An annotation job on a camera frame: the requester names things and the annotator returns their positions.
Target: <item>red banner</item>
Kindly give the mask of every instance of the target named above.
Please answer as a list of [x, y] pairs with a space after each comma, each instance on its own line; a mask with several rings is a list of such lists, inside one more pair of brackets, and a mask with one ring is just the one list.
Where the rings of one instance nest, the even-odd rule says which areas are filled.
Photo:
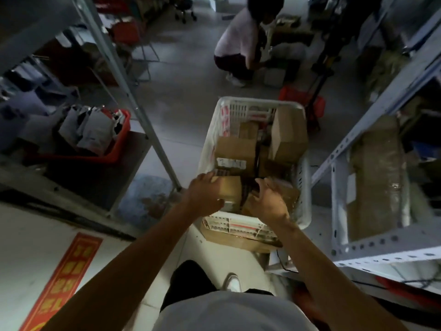
[[77, 234], [19, 331], [38, 331], [74, 295], [101, 238]]

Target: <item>tiled floor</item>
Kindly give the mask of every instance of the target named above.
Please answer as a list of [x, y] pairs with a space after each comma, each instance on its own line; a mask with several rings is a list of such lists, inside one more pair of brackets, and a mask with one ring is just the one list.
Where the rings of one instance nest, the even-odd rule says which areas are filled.
[[[149, 28], [146, 41], [154, 45], [161, 62], [150, 63], [152, 81], [137, 87], [140, 104], [146, 110], [160, 142], [181, 184], [186, 187], [196, 175], [202, 146], [219, 97], [238, 96], [277, 99], [279, 89], [263, 86], [263, 73], [256, 74], [255, 83], [248, 88], [235, 88], [225, 81], [225, 73], [213, 62], [216, 43], [228, 25], [221, 15], [205, 5], [196, 5], [198, 21], [186, 25], [174, 20], [169, 9]], [[299, 72], [296, 85], [307, 89], [314, 76], [309, 68], [323, 43], [316, 39], [308, 51]], [[155, 57], [146, 47], [147, 59]], [[141, 51], [135, 51], [141, 57]], [[311, 137], [311, 164], [318, 165], [343, 138], [348, 129], [363, 114], [362, 87], [354, 81], [354, 47], [342, 51], [343, 60], [336, 66], [336, 76], [323, 88], [328, 101], [322, 131]], [[146, 77], [143, 63], [135, 65], [134, 72]], [[118, 101], [124, 97], [116, 89]], [[142, 131], [137, 121], [132, 129]], [[140, 173], [167, 178], [154, 151], [147, 154]], [[148, 331], [153, 326], [168, 289], [174, 269], [183, 261], [194, 259], [207, 272], [213, 283], [221, 287], [226, 275], [238, 274], [243, 289], [269, 290], [284, 297], [289, 294], [278, 279], [264, 273], [258, 258], [250, 252], [207, 242], [196, 226], [191, 226], [182, 237], [147, 292], [134, 319], [134, 331]]]

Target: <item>white sneaker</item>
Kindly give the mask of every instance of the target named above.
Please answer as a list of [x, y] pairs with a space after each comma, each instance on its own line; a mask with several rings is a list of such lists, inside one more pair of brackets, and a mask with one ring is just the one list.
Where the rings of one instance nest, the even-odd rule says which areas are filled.
[[246, 83], [242, 80], [239, 80], [236, 77], [233, 77], [233, 74], [228, 73], [226, 79], [236, 87], [245, 87]]
[[223, 289], [229, 292], [241, 293], [242, 288], [238, 276], [234, 273], [229, 273], [223, 284]]

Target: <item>red plastic crate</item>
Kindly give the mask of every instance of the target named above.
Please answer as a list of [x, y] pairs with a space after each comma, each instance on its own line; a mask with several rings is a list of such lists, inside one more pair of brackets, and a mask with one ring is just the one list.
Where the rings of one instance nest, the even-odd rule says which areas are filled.
[[[304, 107], [306, 107], [306, 105], [309, 103], [311, 98], [312, 98], [312, 94], [301, 92], [292, 86], [284, 86], [280, 90], [280, 95], [279, 95], [280, 101], [299, 102]], [[317, 99], [315, 99], [314, 102], [314, 113], [317, 117], [323, 117], [323, 115], [325, 114], [325, 106], [326, 106], [325, 99], [322, 98], [321, 96], [317, 96]]]
[[91, 157], [91, 156], [61, 156], [57, 154], [31, 154], [27, 153], [26, 160], [31, 161], [53, 161], [53, 160], [77, 160], [77, 161], [88, 161], [96, 164], [113, 164], [118, 161], [121, 155], [121, 150], [123, 149], [124, 143], [126, 141], [127, 135], [130, 131], [130, 111], [125, 109], [120, 109], [125, 115], [126, 119], [124, 121], [123, 127], [118, 134], [118, 138], [111, 150], [107, 150], [107, 154], [102, 157]]

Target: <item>person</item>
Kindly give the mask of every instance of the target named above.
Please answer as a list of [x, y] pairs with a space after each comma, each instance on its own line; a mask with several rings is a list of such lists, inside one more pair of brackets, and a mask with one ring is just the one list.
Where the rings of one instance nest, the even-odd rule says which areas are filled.
[[[86, 283], [41, 331], [122, 330], [189, 226], [222, 208], [221, 180], [211, 182], [213, 176], [198, 175], [180, 203]], [[252, 201], [253, 215], [277, 234], [331, 330], [406, 330], [290, 221], [272, 180], [257, 183], [260, 194]], [[195, 262], [182, 265], [172, 275], [154, 331], [317, 330], [289, 300], [270, 293], [219, 291]]]
[[265, 66], [260, 62], [260, 48], [266, 46], [266, 34], [260, 24], [273, 22], [283, 4], [284, 0], [248, 0], [223, 33], [214, 50], [214, 62], [228, 72], [227, 80], [233, 85], [244, 87], [254, 71]]

